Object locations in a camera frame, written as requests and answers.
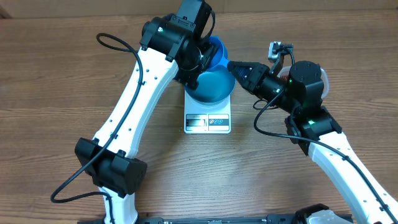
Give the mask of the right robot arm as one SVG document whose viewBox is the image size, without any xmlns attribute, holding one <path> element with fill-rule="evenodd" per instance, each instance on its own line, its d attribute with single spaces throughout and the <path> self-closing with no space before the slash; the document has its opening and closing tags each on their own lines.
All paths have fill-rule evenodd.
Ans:
<svg viewBox="0 0 398 224">
<path fill-rule="evenodd" d="M 322 105 L 324 82 L 318 64 L 295 62 L 285 80 L 261 63 L 230 61 L 227 69 L 246 91 L 266 101 L 259 114 L 270 106 L 289 114 L 286 134 L 276 136 L 298 144 L 325 172 L 358 223 L 397 223 L 397 201 L 367 170 Z"/>
</svg>

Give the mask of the blue metal bowl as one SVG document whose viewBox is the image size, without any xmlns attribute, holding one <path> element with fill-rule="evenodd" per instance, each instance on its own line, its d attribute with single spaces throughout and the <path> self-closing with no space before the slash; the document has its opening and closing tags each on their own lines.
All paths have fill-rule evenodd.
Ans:
<svg viewBox="0 0 398 224">
<path fill-rule="evenodd" d="M 236 79 L 226 67 L 202 73 L 198 77 L 195 90 L 186 87 L 185 91 L 194 100 L 202 104 L 217 104 L 226 99 L 234 90 Z"/>
</svg>

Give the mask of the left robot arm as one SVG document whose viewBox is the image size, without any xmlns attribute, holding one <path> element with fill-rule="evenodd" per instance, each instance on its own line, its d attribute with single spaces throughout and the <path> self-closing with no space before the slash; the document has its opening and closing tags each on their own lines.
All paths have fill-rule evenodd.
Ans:
<svg viewBox="0 0 398 224">
<path fill-rule="evenodd" d="M 135 192 L 147 164 L 136 155 L 145 126 L 172 80 L 194 90 L 218 47 L 203 30 L 213 11 L 181 12 L 155 17 L 142 29 L 140 49 L 124 51 L 136 57 L 131 77 L 107 122 L 92 139 L 81 138 L 75 154 L 104 199 L 105 215 L 98 223 L 137 223 Z"/>
</svg>

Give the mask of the blue plastic measuring scoop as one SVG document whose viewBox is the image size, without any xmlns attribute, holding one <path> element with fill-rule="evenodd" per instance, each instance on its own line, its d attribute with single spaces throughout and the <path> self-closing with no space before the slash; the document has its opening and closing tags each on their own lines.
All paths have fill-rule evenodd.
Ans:
<svg viewBox="0 0 398 224">
<path fill-rule="evenodd" d="M 214 72 L 219 70 L 221 67 L 227 68 L 228 67 L 228 51 L 218 36 L 211 36 L 209 38 L 210 43 L 216 45 L 218 50 L 215 56 L 211 59 L 210 65 L 207 68 L 208 72 Z"/>
</svg>

